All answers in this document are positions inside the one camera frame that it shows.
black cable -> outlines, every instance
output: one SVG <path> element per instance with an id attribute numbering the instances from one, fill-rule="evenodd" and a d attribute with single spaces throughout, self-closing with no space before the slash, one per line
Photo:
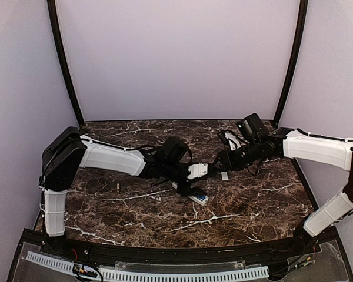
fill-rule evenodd
<path id="1" fill-rule="evenodd" d="M 43 218 L 43 226 L 42 226 L 42 232 L 43 232 L 43 235 L 45 237 L 45 244 L 47 246 L 47 248 L 49 248 L 49 250 L 54 253 L 54 255 L 58 256 L 58 257 L 62 257 L 63 259 L 66 259 L 66 260 L 71 260 L 70 258 L 68 257 L 65 257 L 61 254 L 58 254 L 55 250 L 53 250 L 53 248 L 51 248 L 50 244 L 48 243 L 48 235 L 47 235 L 47 232 L 46 232 L 46 225 L 45 225 L 45 219 Z M 88 266 L 90 267 L 91 269 L 93 269 L 95 272 L 97 272 L 97 276 L 99 275 L 100 278 L 101 278 L 101 282 L 104 282 L 104 277 L 102 275 L 102 273 L 99 271 L 99 269 L 97 267 L 95 267 L 94 265 L 90 264 L 90 263 L 83 263 L 81 261 L 78 261 L 78 260 L 71 260 L 73 261 L 74 264 L 78 263 L 78 264 L 81 264 L 83 266 Z"/>
<path id="2" fill-rule="evenodd" d="M 165 180 L 160 181 L 160 182 L 157 182 L 157 181 L 158 181 L 158 179 L 157 179 L 156 182 L 153 183 L 151 186 L 152 186 L 152 187 L 159 186 L 159 185 L 164 184 L 164 183 L 166 183 L 166 182 L 168 182 L 168 181 L 170 181 L 170 180 L 165 179 Z"/>
<path id="3" fill-rule="evenodd" d="M 144 149 L 144 148 L 159 149 L 160 147 L 159 146 L 154 146 L 154 145 L 142 145 L 140 147 L 127 149 L 126 151 L 134 151 L 134 150 L 140 150 L 140 149 Z"/>
<path id="4" fill-rule="evenodd" d="M 265 159 L 266 159 L 266 157 L 263 157 L 263 158 L 259 161 L 258 165 L 257 165 L 256 168 L 255 168 L 255 173 L 253 173 L 252 171 L 250 171 L 249 166 L 247 167 L 247 171 L 248 171 L 253 177 L 257 176 L 257 175 L 259 174 L 260 167 L 261 167 L 261 165 L 263 164 L 263 162 L 264 162 Z"/>
<path id="5" fill-rule="evenodd" d="M 215 158 L 214 161 L 212 162 L 212 167 L 214 167 L 215 165 L 217 165 L 218 162 L 219 162 L 219 154 L 216 155 L 216 158 Z"/>
<path id="6" fill-rule="evenodd" d="M 77 275 L 77 280 L 81 281 L 81 282 L 91 282 L 94 281 L 94 279 L 87 279 L 87 278 L 83 278 L 81 277 L 80 273 L 78 271 L 76 271 L 74 274 Z"/>
<path id="7" fill-rule="evenodd" d="M 305 254 L 300 255 L 299 257 L 297 257 L 294 261 L 292 261 L 291 263 L 289 263 L 289 264 L 288 264 L 287 266 L 285 266 L 284 268 L 282 268 L 282 269 L 280 269 L 280 270 L 278 270 L 278 271 L 276 271 L 276 272 L 270 273 L 269 275 L 270 275 L 270 276 L 274 276 L 275 274 L 278 274 L 278 273 L 284 271 L 285 269 L 288 269 L 289 267 L 293 266 L 298 260 L 300 260 L 304 255 L 305 255 Z"/>
<path id="8" fill-rule="evenodd" d="M 297 131 L 299 133 L 302 133 L 303 135 L 314 137 L 314 138 L 323 138 L 323 139 L 329 139 L 329 140 L 336 140 L 336 141 L 348 141 L 348 142 L 353 142 L 353 139 L 344 139 L 344 138 L 337 138 L 337 137 L 330 137 L 330 136 L 324 136 L 324 135 L 318 135 L 318 134 L 308 134 L 306 131 L 303 131 L 300 128 L 297 128 Z"/>
<path id="9" fill-rule="evenodd" d="M 273 251 L 275 251 L 275 252 L 277 252 L 277 253 L 288 253 L 288 252 L 291 251 L 291 248 L 287 248 L 287 249 L 285 249 L 285 250 L 279 250 L 279 249 L 275 249 L 275 248 L 268 248 L 268 249 L 266 249 L 266 252 L 273 252 Z"/>
<path id="10" fill-rule="evenodd" d="M 296 265 L 293 266 L 292 269 L 288 270 L 287 272 L 279 273 L 279 274 L 276 274 L 276 275 L 273 274 L 273 275 L 274 275 L 274 276 L 285 276 L 285 275 L 289 274 L 290 272 L 293 272 L 293 271 L 295 271 L 295 270 L 297 270 L 297 269 L 299 269 L 299 268 L 305 267 L 305 266 L 309 265 L 309 261 L 310 261 L 311 257 L 312 257 L 312 256 L 307 257 L 305 260 L 303 260 L 303 261 L 297 263 Z"/>
<path id="11" fill-rule="evenodd" d="M 192 151 L 190 148 L 187 148 L 187 153 L 188 153 L 188 156 L 189 156 L 189 161 L 188 163 L 181 163 L 183 165 L 186 165 L 186 166 L 189 166 L 191 163 L 192 163 Z"/>

small object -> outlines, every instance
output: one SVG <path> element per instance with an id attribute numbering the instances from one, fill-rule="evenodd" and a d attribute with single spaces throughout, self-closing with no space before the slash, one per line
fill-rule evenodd
<path id="1" fill-rule="evenodd" d="M 225 131 L 224 130 L 220 130 L 218 133 L 217 133 L 217 136 L 218 138 L 220 139 L 221 143 L 224 144 L 224 145 L 229 145 L 229 140 L 226 139 L 225 137 Z"/>
<path id="2" fill-rule="evenodd" d="M 308 266 L 309 264 L 314 264 L 316 260 L 310 260 L 303 264 L 303 266 Z"/>
<path id="3" fill-rule="evenodd" d="M 175 183 L 175 182 L 173 182 L 173 183 L 172 183 L 172 187 L 173 187 L 174 189 L 178 189 L 178 184 Z M 194 202 L 200 204 L 201 206 L 204 206 L 204 205 L 207 203 L 207 201 L 209 200 L 209 197 L 208 197 L 208 196 L 204 196 L 204 195 L 201 195 L 201 196 L 200 196 L 200 195 L 199 195 L 199 196 L 189 196 L 189 198 L 190 198 L 192 201 L 194 201 Z"/>
<path id="4" fill-rule="evenodd" d="M 221 172 L 222 181 L 229 181 L 229 176 L 227 172 Z"/>
<path id="5" fill-rule="evenodd" d="M 237 137 L 230 131 L 225 131 L 225 138 L 229 141 L 230 150 L 235 151 L 241 147 L 241 144 Z"/>
<path id="6" fill-rule="evenodd" d="M 205 176 L 208 173 L 208 164 L 207 163 L 193 164 L 192 166 L 188 167 L 188 171 L 190 172 L 190 174 L 187 178 L 190 180 Z"/>

black camera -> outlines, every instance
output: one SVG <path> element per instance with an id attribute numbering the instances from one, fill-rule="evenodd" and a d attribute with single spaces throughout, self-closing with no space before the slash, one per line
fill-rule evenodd
<path id="1" fill-rule="evenodd" d="M 269 135 L 268 129 L 256 113 L 237 122 L 237 126 L 243 138 L 251 143 L 262 143 Z"/>

wire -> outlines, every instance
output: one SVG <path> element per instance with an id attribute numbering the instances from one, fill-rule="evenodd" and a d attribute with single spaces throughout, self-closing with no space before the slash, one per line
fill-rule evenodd
<path id="1" fill-rule="evenodd" d="M 294 265 L 293 268 L 288 270 L 287 272 L 276 274 L 274 276 L 285 276 L 285 275 L 289 274 L 290 272 L 293 272 L 294 270 L 308 266 L 311 263 L 315 263 L 315 260 L 311 260 L 311 259 L 312 259 L 312 256 L 309 256 L 309 257 L 305 258 L 303 261 L 300 261 L 299 263 Z"/>
<path id="2" fill-rule="evenodd" d="M 318 134 L 308 134 L 306 131 L 303 131 L 300 128 L 297 128 L 297 131 L 299 133 L 302 133 L 303 135 L 314 137 L 314 138 L 323 138 L 323 139 L 329 139 L 329 140 L 336 140 L 336 141 L 342 141 L 342 142 L 353 142 L 353 139 L 344 139 L 344 138 L 337 138 L 337 137 L 330 137 L 330 136 L 323 136 L 323 135 L 318 135 Z"/>
<path id="3" fill-rule="evenodd" d="M 73 265 L 74 269 L 73 269 L 73 273 L 76 274 L 77 278 L 75 277 L 76 280 L 80 281 L 80 282 L 91 282 L 94 281 L 94 279 L 87 279 L 87 278 L 83 278 L 81 277 L 81 274 L 79 273 L 78 267 L 76 264 Z"/>
<path id="4" fill-rule="evenodd" d="M 154 145 L 142 145 L 140 147 L 127 149 L 126 151 L 134 151 L 134 150 L 140 150 L 140 149 L 144 149 L 144 148 L 159 149 L 160 147 L 159 146 L 154 146 Z"/>
<path id="5" fill-rule="evenodd" d="M 285 250 L 279 250 L 279 249 L 275 249 L 275 248 L 268 248 L 268 249 L 266 249 L 266 252 L 273 252 L 273 251 L 275 251 L 275 252 L 277 252 L 277 253 L 288 253 L 288 252 L 291 251 L 291 248 L 287 248 L 287 249 L 285 249 Z"/>
<path id="6" fill-rule="evenodd" d="M 47 235 L 47 233 L 46 233 L 46 225 L 45 225 L 45 219 L 44 219 L 44 218 L 43 218 L 42 232 L 43 232 L 43 235 L 44 235 L 44 237 L 45 237 L 44 242 L 45 242 L 47 248 L 49 248 L 49 250 L 50 250 L 52 253 L 54 253 L 54 255 L 56 255 L 56 256 L 58 256 L 58 257 L 62 257 L 63 259 L 66 259 L 66 260 L 71 260 L 70 258 L 68 258 L 68 257 L 66 257 L 66 256 L 63 256 L 63 255 L 61 255 L 61 254 L 58 254 L 55 250 L 53 250 L 53 248 L 52 248 L 52 247 L 50 246 L 50 244 L 48 243 L 48 237 L 47 237 L 48 235 Z M 98 269 L 97 267 L 95 267 L 94 265 L 92 265 L 92 264 L 90 264 L 90 263 L 83 263 L 83 262 L 81 262 L 81 261 L 78 261 L 78 260 L 77 260 L 77 252 L 76 252 L 76 250 L 74 250 L 74 253 L 75 253 L 75 257 L 76 257 L 75 260 L 72 260 L 73 263 L 74 263 L 74 265 L 75 265 L 76 263 L 78 263 L 78 264 L 81 264 L 82 266 L 88 266 L 88 267 L 90 267 L 90 268 L 93 269 L 95 272 L 97 272 L 97 276 L 98 276 L 98 275 L 100 276 L 101 282 L 104 282 L 104 277 L 103 277 L 102 273 L 99 271 L 99 269 Z"/>
<path id="7" fill-rule="evenodd" d="M 159 185 L 161 185 L 161 184 L 164 184 L 164 183 L 170 181 L 169 179 L 165 179 L 165 180 L 162 180 L 162 181 L 158 182 L 158 180 L 159 180 L 159 179 L 157 179 L 154 183 L 152 183 L 151 186 L 152 186 L 152 187 L 159 186 Z"/>
<path id="8" fill-rule="evenodd" d="M 92 142 L 92 143 L 95 143 L 95 144 L 105 145 L 105 146 L 108 146 L 108 147 L 112 147 L 112 148 L 116 148 L 116 149 L 121 149 L 121 150 L 131 150 L 131 149 L 127 149 L 127 148 L 120 147 L 120 146 L 117 146 L 117 145 L 113 145 L 113 144 L 110 144 L 110 143 L 105 143 L 105 142 L 93 140 L 93 139 L 80 138 L 79 140 L 81 140 L 81 141 L 87 141 L 87 142 L 89 142 L 89 143 Z"/>
<path id="9" fill-rule="evenodd" d="M 276 272 L 273 272 L 273 273 L 270 273 L 269 275 L 270 276 L 274 276 L 275 274 L 278 274 L 282 271 L 284 271 L 285 269 L 288 269 L 289 267 L 293 266 L 298 260 L 300 260 L 302 257 L 304 256 L 304 254 L 300 255 L 299 257 L 297 257 L 294 261 L 292 261 L 291 263 L 289 263 L 287 266 L 285 266 L 284 268 L 276 271 Z"/>
<path id="10" fill-rule="evenodd" d="M 259 161 L 259 163 L 258 163 L 257 166 L 256 166 L 255 173 L 252 172 L 252 171 L 250 171 L 249 167 L 247 167 L 248 172 L 249 172 L 253 177 L 255 177 L 255 176 L 257 176 L 257 175 L 259 174 L 260 167 L 261 167 L 261 165 L 263 164 L 263 162 L 265 161 L 265 159 L 266 159 L 266 157 L 263 157 L 263 158 Z"/>

curved black pole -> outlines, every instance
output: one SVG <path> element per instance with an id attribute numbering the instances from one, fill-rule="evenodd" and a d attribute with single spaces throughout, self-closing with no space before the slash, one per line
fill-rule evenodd
<path id="1" fill-rule="evenodd" d="M 299 2 L 297 27 L 295 28 L 293 47 L 292 47 L 292 52 L 290 54 L 287 75 L 285 77 L 284 86 L 282 87 L 281 96 L 278 101 L 276 114 L 273 118 L 273 126 L 274 127 L 278 127 L 278 124 L 279 124 L 281 116 L 282 116 L 282 112 L 284 111 L 284 107 L 285 107 L 285 104 L 288 99 L 290 86 L 292 84 L 292 80 L 293 80 L 293 76 L 294 76 L 295 66 L 297 65 L 299 48 L 301 47 L 302 34 L 304 33 L 304 26 L 305 26 L 306 13 L 307 13 L 307 4 L 308 4 L 308 0 L 301 0 Z"/>
<path id="2" fill-rule="evenodd" d="M 68 63 L 66 61 L 63 41 L 60 33 L 58 14 L 56 11 L 55 0 L 47 0 L 47 4 L 48 4 L 49 19 L 51 21 L 52 33 L 54 35 L 56 51 L 58 53 L 59 63 L 60 63 L 61 71 L 63 73 L 65 86 L 68 91 L 69 99 L 71 100 L 73 111 L 75 112 L 77 122 L 80 126 L 82 126 L 85 123 L 85 121 L 84 121 L 84 118 L 82 117 L 80 106 L 78 105 L 76 92 L 73 87 L 71 74 L 69 72 Z"/>

